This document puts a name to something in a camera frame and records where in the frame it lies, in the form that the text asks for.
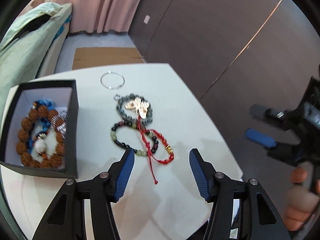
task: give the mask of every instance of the bed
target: bed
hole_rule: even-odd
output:
[[[45,2],[20,15],[7,31],[0,43],[0,117],[11,87],[54,73],[71,11],[71,3]],[[43,15],[50,15],[47,22],[16,38],[26,22]]]

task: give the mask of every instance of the gray floor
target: gray floor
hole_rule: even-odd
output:
[[[55,73],[72,70],[76,48],[124,47],[135,48],[127,33],[71,34],[65,39]]]

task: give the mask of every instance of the blue gripper pad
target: blue gripper pad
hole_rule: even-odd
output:
[[[119,201],[119,199],[124,194],[125,188],[127,187],[127,184],[128,184],[129,177],[131,175],[133,165],[134,165],[134,152],[133,150],[131,150],[116,181],[116,192],[114,197],[117,201]]]
[[[200,164],[196,158],[196,155],[192,150],[190,151],[190,154],[189,154],[189,163],[190,163],[193,176],[195,177],[200,196],[203,197],[205,201],[207,201],[210,196],[209,189],[208,189],[208,181],[200,167]]]
[[[249,139],[249,140],[252,140],[256,143],[259,143],[261,145],[263,145],[265,148],[272,148],[272,147],[276,147],[277,146],[277,143],[276,141],[270,137],[270,136],[267,136],[263,133],[260,133],[254,129],[248,129],[246,132],[245,132],[245,136]]]

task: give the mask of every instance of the pink curtain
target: pink curtain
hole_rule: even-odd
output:
[[[54,0],[72,3],[71,33],[127,32],[140,0]]]

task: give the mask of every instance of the red string bracelet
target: red string bracelet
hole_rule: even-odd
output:
[[[153,172],[151,157],[153,157],[154,160],[156,160],[156,161],[157,161],[158,163],[160,163],[160,164],[168,164],[168,163],[170,163],[170,162],[173,161],[173,159],[174,159],[174,153],[173,153],[173,150],[171,149],[170,145],[167,143],[167,140],[163,137],[163,135],[162,135],[161,133],[158,133],[158,132],[157,132],[156,130],[154,130],[154,129],[142,130],[142,129],[141,129],[141,121],[140,121],[140,119],[141,119],[141,117],[138,116],[137,127],[138,127],[138,130],[139,130],[140,134],[141,134],[141,138],[142,138],[142,140],[143,140],[143,142],[144,142],[144,144],[146,145],[146,148],[147,148],[148,160],[149,160],[149,165],[150,165],[150,169],[151,169],[151,173],[152,173],[153,179],[154,179],[154,181],[155,181],[155,184],[158,184],[158,181],[156,180],[156,176],[155,176],[155,174],[154,174],[154,172]],[[169,155],[170,155],[168,159],[166,159],[166,160],[157,160],[157,159],[153,156],[153,154],[152,154],[152,152],[151,152],[151,148],[150,148],[150,143],[146,140],[146,138],[145,138],[145,136],[144,136],[144,134],[145,134],[146,132],[148,132],[148,131],[152,131],[153,133],[155,133],[155,134],[157,135],[157,137],[158,137],[159,139],[162,140],[162,143],[164,144],[165,149],[167,150],[167,152],[168,152]]]

